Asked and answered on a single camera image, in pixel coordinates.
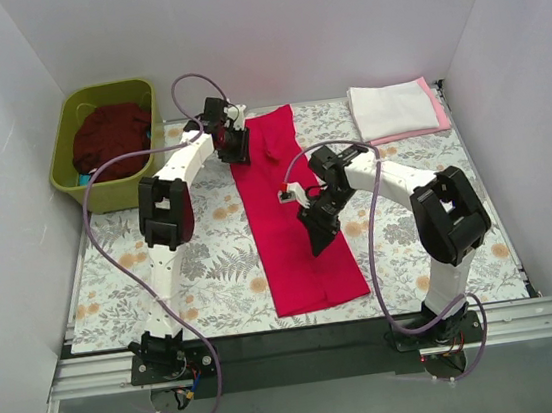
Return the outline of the bright red t shirt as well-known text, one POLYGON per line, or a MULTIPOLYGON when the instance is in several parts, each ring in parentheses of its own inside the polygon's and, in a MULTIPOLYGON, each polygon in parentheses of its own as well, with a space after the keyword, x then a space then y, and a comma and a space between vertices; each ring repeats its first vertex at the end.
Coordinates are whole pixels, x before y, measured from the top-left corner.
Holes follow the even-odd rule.
POLYGON ((312 254, 298 203, 278 201, 289 163, 301 147, 290 105, 248 119, 250 164, 232 165, 278 317, 338 306, 370 293, 344 236, 312 254))

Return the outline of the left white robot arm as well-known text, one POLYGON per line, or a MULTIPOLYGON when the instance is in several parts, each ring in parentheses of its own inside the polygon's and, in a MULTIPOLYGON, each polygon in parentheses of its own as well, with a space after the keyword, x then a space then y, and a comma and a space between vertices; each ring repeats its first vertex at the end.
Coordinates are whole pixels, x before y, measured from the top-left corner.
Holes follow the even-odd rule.
POLYGON ((156 174, 138 184, 139 227, 149 251, 154 302, 140 342, 129 348, 143 366, 166 380, 179 379, 187 369, 176 302, 183 247, 195 228, 189 189, 213 153, 227 164, 250 163, 245 111, 244 105, 221 97, 207 98, 203 113, 185 125, 181 147, 156 174))

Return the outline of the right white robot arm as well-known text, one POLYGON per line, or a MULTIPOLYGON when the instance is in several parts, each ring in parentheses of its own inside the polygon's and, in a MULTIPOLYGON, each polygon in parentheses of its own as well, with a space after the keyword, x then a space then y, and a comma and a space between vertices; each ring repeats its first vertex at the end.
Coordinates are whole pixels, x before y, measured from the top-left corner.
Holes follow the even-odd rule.
POLYGON ((457 339, 467 315, 471 262, 492 224, 467 176, 455 166, 434 172, 386 161, 365 143, 346 141, 338 153, 333 145, 321 142, 302 151, 319 185, 305 188, 284 180, 279 202, 297 202, 297 218, 314 256, 336 239, 339 213, 357 191, 369 192, 373 200, 392 200, 411 212, 430 259, 429 288, 418 319, 406 325, 392 317, 388 322, 394 333, 416 340, 445 345, 457 339))

